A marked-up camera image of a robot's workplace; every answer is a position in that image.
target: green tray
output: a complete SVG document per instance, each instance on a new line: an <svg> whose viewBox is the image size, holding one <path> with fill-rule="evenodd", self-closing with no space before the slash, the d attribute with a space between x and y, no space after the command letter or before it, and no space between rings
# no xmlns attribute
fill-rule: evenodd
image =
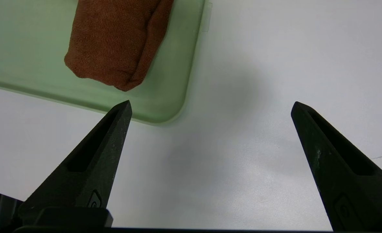
<svg viewBox="0 0 382 233"><path fill-rule="evenodd" d="M186 99L205 0L175 0L145 81L128 92L77 78L64 64L77 0L0 0L0 88L108 112L130 100L133 119L160 124Z"/></svg>

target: white surface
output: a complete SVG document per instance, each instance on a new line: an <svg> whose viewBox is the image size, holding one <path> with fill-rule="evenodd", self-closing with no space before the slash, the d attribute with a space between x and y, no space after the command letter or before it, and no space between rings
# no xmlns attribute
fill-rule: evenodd
<svg viewBox="0 0 382 233"><path fill-rule="evenodd" d="M290 110L382 156L382 0L211 2L185 112L130 125L114 227L330 230ZM28 197L101 117L0 90L0 193Z"/></svg>

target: white table surface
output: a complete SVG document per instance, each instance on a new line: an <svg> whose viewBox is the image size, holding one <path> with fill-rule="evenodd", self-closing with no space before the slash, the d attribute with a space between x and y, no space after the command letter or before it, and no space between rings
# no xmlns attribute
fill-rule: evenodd
<svg viewBox="0 0 382 233"><path fill-rule="evenodd" d="M210 2L185 111L130 125L113 226L330 230L290 110L382 156L382 0ZM25 200L102 116L0 90L0 193Z"/></svg>

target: brown towel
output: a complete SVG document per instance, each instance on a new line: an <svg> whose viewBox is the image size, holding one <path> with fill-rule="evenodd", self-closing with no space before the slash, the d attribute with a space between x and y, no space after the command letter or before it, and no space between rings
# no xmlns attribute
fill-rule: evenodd
<svg viewBox="0 0 382 233"><path fill-rule="evenodd" d="M128 91L141 84L173 0L79 0L64 62L80 78Z"/></svg>

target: brown cloth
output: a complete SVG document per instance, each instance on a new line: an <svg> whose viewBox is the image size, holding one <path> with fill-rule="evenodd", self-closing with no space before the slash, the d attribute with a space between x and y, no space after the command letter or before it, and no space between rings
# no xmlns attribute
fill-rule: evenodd
<svg viewBox="0 0 382 233"><path fill-rule="evenodd" d="M164 39L173 0L79 0L64 62L77 77L128 91Z"/></svg>

